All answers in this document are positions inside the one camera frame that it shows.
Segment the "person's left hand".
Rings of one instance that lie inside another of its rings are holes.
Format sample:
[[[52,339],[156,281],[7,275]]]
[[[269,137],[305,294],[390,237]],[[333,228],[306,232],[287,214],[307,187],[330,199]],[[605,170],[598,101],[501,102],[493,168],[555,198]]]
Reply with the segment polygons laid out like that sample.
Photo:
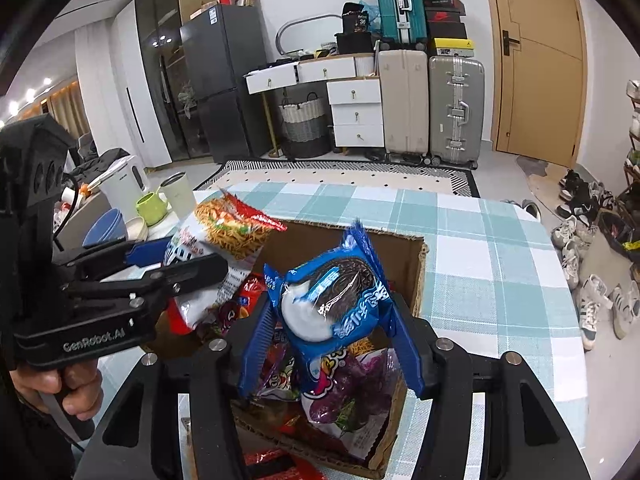
[[[49,411],[42,395],[54,396],[63,389],[67,391],[62,401],[64,411],[79,420],[92,419],[102,406],[102,374],[97,360],[76,363],[66,367],[62,372],[38,372],[22,365],[16,370],[11,370],[10,375],[15,390],[40,412]]]

